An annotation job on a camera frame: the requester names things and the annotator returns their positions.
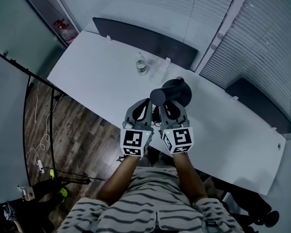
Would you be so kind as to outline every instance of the white table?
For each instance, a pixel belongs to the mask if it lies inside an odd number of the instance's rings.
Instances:
[[[150,83],[148,75],[137,74],[135,56],[139,51],[148,61],[157,59],[132,46],[81,32],[48,80],[121,128],[127,109],[160,87]],[[167,72],[166,81],[183,77],[192,89],[192,101],[186,110],[194,129],[195,145],[189,152],[193,166],[266,195],[275,178],[285,138],[213,83],[174,64]],[[158,128],[154,129],[151,145],[168,153]]]

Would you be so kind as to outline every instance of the floor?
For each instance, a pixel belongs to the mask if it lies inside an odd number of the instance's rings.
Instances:
[[[46,134],[46,119],[50,112],[51,89],[35,85],[28,96],[25,114],[26,153],[36,148]],[[70,97],[63,97],[53,113],[53,147],[56,169],[78,173],[93,178],[108,178],[116,170],[122,155],[120,149],[120,129]],[[49,142],[41,141],[45,150],[37,149],[44,167],[52,167]],[[49,170],[39,176],[32,150],[27,156],[31,184],[49,178]],[[75,175],[59,173],[62,177],[79,178]],[[49,219],[58,228],[73,205],[82,197],[95,198],[102,181],[92,180],[89,185],[68,184],[68,197],[50,215]]]

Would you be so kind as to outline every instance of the black chair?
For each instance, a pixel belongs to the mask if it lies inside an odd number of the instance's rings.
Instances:
[[[248,216],[230,213],[240,224],[245,232],[254,232],[250,224],[265,225],[273,227],[279,220],[279,212],[272,211],[271,206],[266,203],[258,193],[246,190],[233,184],[229,184],[217,178],[212,178],[217,189],[229,192],[239,207],[248,212]],[[228,204],[222,201],[224,207],[229,211]]]

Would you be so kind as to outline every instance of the red object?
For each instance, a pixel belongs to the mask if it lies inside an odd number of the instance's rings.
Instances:
[[[58,28],[60,28],[60,29],[66,29],[66,28],[68,28],[68,26],[70,25],[70,24],[64,24],[63,23],[63,21],[64,21],[64,19],[63,20],[57,20],[57,21],[55,21],[54,22],[54,25],[58,25]]]

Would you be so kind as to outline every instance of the striped shirt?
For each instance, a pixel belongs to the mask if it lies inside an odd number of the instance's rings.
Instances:
[[[174,167],[136,168],[127,192],[108,206],[99,200],[79,200],[58,233],[243,233],[240,225],[216,199],[191,205],[179,188]]]

